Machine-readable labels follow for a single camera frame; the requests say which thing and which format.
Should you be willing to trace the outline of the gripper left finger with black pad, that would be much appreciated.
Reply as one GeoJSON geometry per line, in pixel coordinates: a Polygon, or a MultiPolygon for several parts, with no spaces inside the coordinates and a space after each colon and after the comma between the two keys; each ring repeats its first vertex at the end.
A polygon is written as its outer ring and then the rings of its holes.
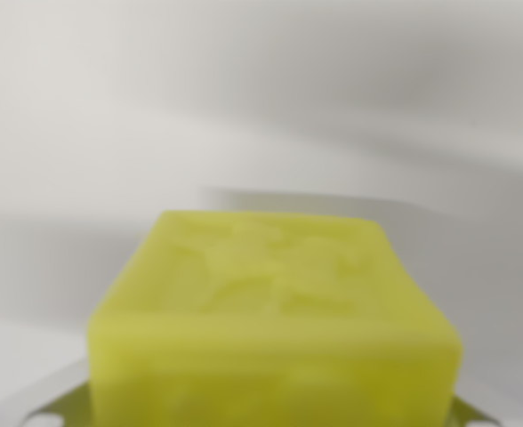
{"type": "Polygon", "coordinates": [[[89,426],[88,366],[82,359],[25,387],[9,399],[4,426],[32,426],[46,416],[53,426],[89,426]]]}

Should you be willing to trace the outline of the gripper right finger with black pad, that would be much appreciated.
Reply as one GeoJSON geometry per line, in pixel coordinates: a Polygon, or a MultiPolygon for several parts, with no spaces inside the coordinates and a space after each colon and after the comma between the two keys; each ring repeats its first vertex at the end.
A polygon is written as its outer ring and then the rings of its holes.
{"type": "Polygon", "coordinates": [[[447,426],[503,426],[507,407],[484,396],[454,396],[447,426]]]}

